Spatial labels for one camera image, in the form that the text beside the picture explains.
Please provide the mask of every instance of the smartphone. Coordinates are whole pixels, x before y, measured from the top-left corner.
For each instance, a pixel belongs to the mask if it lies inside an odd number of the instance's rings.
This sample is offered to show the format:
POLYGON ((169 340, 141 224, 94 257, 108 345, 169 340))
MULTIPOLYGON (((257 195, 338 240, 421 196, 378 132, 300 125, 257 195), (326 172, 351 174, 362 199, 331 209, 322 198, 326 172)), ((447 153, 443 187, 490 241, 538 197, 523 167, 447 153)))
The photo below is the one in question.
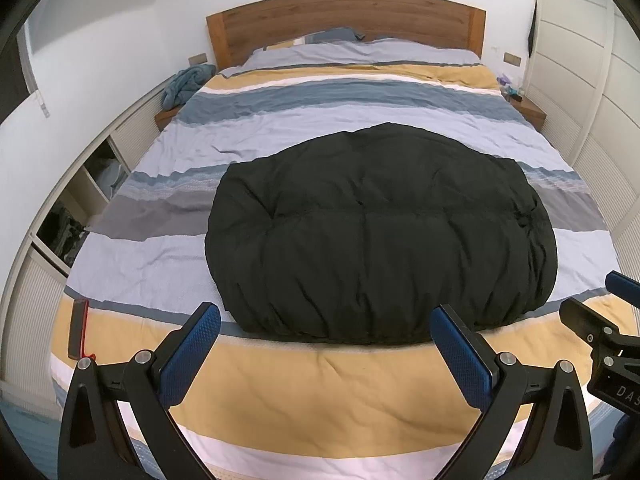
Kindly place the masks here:
POLYGON ((71 323, 69 324, 69 344, 66 354, 70 359, 79 361, 84 353, 84 329, 86 316, 89 310, 89 300, 74 300, 71 311, 71 323))

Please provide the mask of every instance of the blue towel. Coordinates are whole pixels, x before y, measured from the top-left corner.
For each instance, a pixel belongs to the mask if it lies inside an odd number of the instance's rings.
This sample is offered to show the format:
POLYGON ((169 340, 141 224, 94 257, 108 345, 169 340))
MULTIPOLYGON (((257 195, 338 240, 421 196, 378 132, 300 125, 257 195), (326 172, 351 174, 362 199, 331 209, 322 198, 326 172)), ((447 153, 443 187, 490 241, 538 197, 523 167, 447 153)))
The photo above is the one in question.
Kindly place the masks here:
POLYGON ((193 65, 180 70, 162 92, 162 110, 185 104, 216 73, 214 65, 193 65))

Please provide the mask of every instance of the wooden headboard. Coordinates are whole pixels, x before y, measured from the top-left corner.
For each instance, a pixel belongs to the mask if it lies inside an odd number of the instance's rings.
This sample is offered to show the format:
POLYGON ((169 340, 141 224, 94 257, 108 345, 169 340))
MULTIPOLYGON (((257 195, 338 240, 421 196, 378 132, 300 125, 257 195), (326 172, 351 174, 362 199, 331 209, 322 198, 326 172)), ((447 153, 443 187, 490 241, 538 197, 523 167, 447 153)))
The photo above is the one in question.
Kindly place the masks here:
POLYGON ((244 63, 262 46, 334 27, 365 41, 393 36, 482 55, 482 9, 447 0, 263 0, 207 16, 218 69, 244 63))

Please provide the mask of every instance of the pillow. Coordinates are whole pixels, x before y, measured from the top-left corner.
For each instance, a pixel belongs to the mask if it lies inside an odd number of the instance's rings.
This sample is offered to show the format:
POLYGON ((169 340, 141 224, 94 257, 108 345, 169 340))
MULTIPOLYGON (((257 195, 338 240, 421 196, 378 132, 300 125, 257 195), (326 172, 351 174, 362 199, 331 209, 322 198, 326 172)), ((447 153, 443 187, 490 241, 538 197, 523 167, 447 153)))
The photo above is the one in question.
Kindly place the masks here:
POLYGON ((409 40, 334 41, 305 44, 296 48, 260 47, 241 66, 225 68, 221 74, 230 77, 251 70, 290 68, 299 65, 426 63, 443 65, 478 65, 480 58, 470 50, 437 48, 409 40))
POLYGON ((281 41, 279 43, 268 45, 263 50, 273 50, 274 48, 285 48, 294 45, 304 45, 312 43, 331 43, 332 41, 361 41, 364 34, 359 33, 351 27, 336 27, 329 30, 321 30, 320 32, 312 32, 306 36, 295 38, 293 40, 281 41))

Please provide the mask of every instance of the wall outlet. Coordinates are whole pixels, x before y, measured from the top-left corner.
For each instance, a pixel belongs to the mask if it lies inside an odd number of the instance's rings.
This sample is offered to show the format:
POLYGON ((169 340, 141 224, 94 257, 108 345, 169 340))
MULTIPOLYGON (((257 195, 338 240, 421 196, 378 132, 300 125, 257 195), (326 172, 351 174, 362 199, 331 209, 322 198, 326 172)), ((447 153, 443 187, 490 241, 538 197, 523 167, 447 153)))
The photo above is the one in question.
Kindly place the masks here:
POLYGON ((200 65, 201 63, 207 62, 207 54, 204 52, 202 54, 197 54, 196 56, 191 56, 189 58, 189 66, 200 65))
POLYGON ((504 53, 504 62, 509 63, 513 66, 520 66, 522 64, 522 58, 518 56, 514 56, 513 54, 509 54, 508 52, 504 53))

